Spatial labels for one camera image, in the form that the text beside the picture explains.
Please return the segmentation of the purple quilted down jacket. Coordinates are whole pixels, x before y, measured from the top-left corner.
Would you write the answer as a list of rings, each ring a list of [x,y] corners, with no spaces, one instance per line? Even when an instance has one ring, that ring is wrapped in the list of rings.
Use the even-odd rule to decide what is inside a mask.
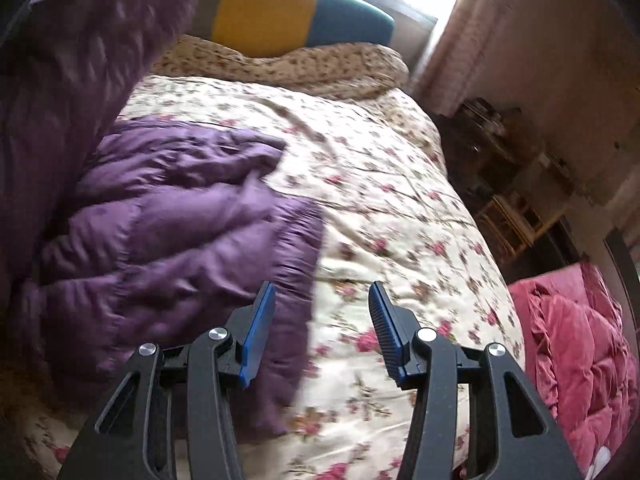
[[[2,44],[1,304],[50,398],[81,410],[140,344],[187,344],[270,282],[265,353],[233,409],[250,437],[278,436],[321,211],[266,185],[280,139],[119,116],[197,3],[40,0]]]

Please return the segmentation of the pink quilted blanket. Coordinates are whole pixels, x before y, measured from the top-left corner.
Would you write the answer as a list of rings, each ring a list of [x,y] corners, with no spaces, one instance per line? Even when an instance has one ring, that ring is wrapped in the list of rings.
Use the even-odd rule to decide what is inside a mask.
[[[587,479],[596,478],[639,415],[639,367],[623,309],[597,266],[575,263],[509,286],[526,374]]]

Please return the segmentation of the wooden chair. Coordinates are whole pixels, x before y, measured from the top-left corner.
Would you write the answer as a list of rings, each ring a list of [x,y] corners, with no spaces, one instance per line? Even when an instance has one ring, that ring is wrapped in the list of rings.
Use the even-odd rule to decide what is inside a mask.
[[[474,220],[496,263],[505,266],[532,248],[561,216],[557,211],[540,212],[524,197],[513,193],[492,196],[474,214]]]

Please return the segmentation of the floral bed quilt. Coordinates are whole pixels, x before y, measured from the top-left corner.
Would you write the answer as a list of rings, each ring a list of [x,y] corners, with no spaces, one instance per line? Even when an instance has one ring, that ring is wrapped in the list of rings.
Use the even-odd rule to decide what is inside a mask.
[[[266,185],[321,211],[303,375],[283,410],[283,434],[252,438],[239,427],[247,478],[396,476],[412,394],[387,376],[378,350],[367,302],[375,281],[457,344],[500,341],[522,355],[513,302],[439,162],[438,132],[404,92],[339,101],[261,84],[149,76],[120,118],[154,116],[282,140]],[[51,399],[46,384],[37,396],[22,411],[18,433],[52,479],[87,408]]]

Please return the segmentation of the cluttered wooden desk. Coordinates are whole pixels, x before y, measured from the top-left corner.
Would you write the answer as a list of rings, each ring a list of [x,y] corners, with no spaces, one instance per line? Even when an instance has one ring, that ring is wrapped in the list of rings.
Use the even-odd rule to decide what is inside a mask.
[[[448,179],[472,214],[496,197],[533,222],[553,223],[567,210],[575,183],[563,159],[521,107],[497,110],[465,100],[450,117],[436,115]]]

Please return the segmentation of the right floral curtain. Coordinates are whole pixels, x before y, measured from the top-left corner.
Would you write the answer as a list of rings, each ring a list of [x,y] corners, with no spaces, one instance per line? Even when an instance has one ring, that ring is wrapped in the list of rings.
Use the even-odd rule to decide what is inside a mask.
[[[504,22],[508,0],[456,0],[413,72],[409,92],[424,110],[448,116],[462,103]]]

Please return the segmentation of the floral pillow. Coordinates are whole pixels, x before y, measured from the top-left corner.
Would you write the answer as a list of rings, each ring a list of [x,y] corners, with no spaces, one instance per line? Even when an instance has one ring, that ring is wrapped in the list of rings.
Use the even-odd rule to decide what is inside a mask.
[[[152,73],[265,84],[343,101],[375,99],[403,87],[409,77],[400,54],[379,44],[330,44],[251,58],[190,35],[181,36],[153,65]]]

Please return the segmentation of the grey yellow teal headboard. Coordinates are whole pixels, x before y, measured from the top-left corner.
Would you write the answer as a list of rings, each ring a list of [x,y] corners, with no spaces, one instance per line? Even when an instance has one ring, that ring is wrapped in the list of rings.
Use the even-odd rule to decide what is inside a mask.
[[[365,42],[387,46],[394,19],[363,0],[200,0],[188,34],[250,58]]]

